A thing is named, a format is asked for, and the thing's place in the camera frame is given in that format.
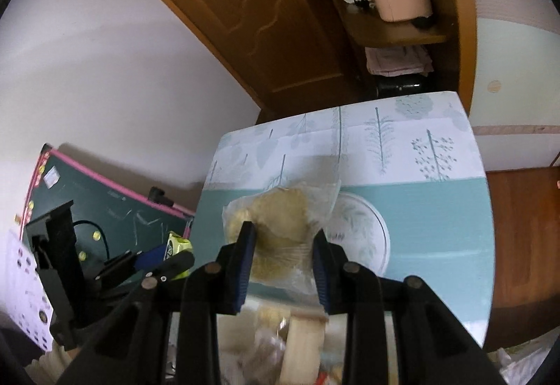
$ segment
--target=plate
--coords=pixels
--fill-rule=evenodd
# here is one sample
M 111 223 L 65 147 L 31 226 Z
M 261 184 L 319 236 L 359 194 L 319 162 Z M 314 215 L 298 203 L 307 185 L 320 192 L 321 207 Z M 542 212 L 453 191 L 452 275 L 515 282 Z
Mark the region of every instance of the plate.
M 389 263 L 388 233 L 383 217 L 366 199 L 349 192 L 338 194 L 326 235 L 344 248 L 349 260 L 383 276 Z

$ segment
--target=wall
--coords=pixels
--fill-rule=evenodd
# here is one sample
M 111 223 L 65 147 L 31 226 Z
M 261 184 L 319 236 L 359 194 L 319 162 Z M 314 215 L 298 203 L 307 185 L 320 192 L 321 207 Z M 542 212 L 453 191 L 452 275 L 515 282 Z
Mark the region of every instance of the wall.
M 492 14 L 484 9 L 489 4 L 498 12 L 509 9 L 521 19 L 488 18 Z M 477 0 L 477 15 L 470 121 L 478 134 L 484 167 L 547 167 L 560 151 L 558 12 L 550 0 Z M 539 23 L 553 31 L 538 28 Z
M 219 138 L 258 113 L 160 0 L 12 0 L 0 20 L 0 257 L 44 142 L 194 209 Z

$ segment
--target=brown door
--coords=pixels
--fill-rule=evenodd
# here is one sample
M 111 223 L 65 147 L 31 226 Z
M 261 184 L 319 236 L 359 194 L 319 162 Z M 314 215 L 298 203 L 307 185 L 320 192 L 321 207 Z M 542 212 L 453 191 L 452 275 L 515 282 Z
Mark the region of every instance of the brown door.
M 362 100 L 331 0 L 164 0 L 274 116 Z

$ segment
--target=folded pink cloth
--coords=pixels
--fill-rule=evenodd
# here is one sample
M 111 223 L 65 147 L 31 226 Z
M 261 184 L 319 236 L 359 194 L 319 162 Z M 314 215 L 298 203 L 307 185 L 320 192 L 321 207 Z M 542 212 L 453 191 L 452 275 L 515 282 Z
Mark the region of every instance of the folded pink cloth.
M 370 74 L 385 77 L 433 71 L 432 59 L 422 45 L 366 47 L 366 60 Z

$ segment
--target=green chalkboard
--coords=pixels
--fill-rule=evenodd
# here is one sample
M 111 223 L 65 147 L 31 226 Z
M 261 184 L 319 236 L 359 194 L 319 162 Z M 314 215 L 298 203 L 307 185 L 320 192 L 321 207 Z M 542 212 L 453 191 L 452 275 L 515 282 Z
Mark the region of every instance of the green chalkboard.
M 74 200 L 75 222 L 87 220 L 102 228 L 111 258 L 127 250 L 147 251 L 161 245 L 170 231 L 183 235 L 193 219 L 150 202 L 45 145 L 31 181 L 24 221 L 37 219 L 70 200 Z M 105 245 L 94 235 L 96 230 L 88 224 L 75 227 L 76 251 L 85 253 L 84 268 L 106 260 Z

